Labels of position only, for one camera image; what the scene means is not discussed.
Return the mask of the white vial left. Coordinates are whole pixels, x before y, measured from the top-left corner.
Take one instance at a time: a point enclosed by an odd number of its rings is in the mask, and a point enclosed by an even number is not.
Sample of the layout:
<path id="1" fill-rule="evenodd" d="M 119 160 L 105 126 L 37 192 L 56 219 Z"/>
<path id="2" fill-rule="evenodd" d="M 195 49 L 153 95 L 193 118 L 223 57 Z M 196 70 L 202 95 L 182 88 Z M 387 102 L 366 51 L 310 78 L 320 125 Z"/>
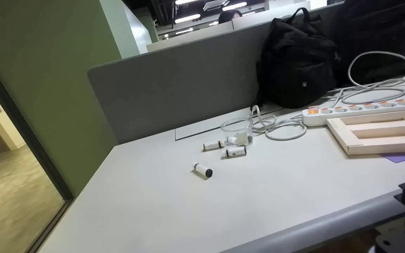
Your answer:
<path id="1" fill-rule="evenodd" d="M 217 148 L 221 148 L 221 147 L 224 147 L 224 144 L 223 144 L 221 140 L 214 140 L 214 141 L 203 143 L 203 150 L 205 150 L 205 151 L 217 150 Z"/>

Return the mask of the clear plastic cup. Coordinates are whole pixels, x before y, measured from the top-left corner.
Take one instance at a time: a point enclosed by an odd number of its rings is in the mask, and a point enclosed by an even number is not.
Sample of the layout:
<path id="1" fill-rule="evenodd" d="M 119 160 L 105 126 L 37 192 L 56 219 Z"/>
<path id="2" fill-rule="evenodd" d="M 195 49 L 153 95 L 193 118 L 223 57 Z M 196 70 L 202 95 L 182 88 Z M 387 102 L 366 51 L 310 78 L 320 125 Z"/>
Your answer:
<path id="1" fill-rule="evenodd" d="M 221 125 L 221 130 L 227 137 L 234 137 L 238 133 L 250 133 L 252 123 L 247 118 L 228 119 Z"/>

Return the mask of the white vial right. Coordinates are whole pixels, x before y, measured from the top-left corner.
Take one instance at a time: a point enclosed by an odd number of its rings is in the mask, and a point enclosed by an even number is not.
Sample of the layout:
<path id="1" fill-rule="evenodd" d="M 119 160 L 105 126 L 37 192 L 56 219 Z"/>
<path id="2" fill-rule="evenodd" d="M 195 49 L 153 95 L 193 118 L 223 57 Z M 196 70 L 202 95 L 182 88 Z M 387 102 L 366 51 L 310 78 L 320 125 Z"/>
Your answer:
<path id="1" fill-rule="evenodd" d="M 240 157 L 240 155 L 247 155 L 247 147 L 245 146 L 231 146 L 226 148 L 226 157 Z"/>

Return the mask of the white vial black cap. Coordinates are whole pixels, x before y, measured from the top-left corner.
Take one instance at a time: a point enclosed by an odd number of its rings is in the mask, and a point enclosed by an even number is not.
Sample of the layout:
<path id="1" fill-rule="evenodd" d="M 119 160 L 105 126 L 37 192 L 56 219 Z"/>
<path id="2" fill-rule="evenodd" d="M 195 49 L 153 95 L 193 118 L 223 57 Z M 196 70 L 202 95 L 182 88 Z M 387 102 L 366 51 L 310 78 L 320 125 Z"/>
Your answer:
<path id="1" fill-rule="evenodd" d="M 205 177 L 205 178 L 212 178 L 213 174 L 214 174 L 214 171 L 213 171 L 212 167 L 205 165 L 205 164 L 202 164 L 202 163 L 196 163 L 196 164 L 193 165 L 193 171 L 198 172 L 198 174 L 200 174 L 200 175 Z"/>

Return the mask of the grey desk partition panel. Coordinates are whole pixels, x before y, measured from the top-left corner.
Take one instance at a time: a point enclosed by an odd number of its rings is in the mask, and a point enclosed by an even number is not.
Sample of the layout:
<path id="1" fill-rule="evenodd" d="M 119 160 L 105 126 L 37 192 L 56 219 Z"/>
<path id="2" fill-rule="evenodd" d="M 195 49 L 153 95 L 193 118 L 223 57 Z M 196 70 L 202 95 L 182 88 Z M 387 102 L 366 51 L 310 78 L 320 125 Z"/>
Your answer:
<path id="1" fill-rule="evenodd" d="M 250 106 L 259 88 L 271 22 L 251 14 L 203 30 L 200 39 L 96 66 L 91 84 L 119 143 Z"/>

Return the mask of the black backpack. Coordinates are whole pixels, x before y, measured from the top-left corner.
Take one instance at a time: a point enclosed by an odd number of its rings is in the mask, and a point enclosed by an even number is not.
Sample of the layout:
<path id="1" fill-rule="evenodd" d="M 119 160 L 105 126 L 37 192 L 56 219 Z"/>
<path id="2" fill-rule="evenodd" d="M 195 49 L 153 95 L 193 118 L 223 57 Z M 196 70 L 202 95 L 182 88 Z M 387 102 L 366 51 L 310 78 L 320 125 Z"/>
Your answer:
<path id="1" fill-rule="evenodd" d="M 302 108 L 337 87 L 337 43 L 306 6 L 289 18 L 275 18 L 257 63 L 259 103 Z"/>

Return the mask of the purple paper sheet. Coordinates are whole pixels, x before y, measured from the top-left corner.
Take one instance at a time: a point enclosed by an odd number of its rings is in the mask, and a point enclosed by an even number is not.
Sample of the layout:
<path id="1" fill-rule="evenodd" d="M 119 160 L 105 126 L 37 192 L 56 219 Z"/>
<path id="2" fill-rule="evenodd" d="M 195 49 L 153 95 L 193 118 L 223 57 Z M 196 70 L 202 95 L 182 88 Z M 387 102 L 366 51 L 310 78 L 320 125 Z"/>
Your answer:
<path id="1" fill-rule="evenodd" d="M 386 157 L 387 160 L 390 160 L 393 163 L 405 161 L 405 153 L 403 153 L 403 154 L 383 154 L 383 157 Z"/>

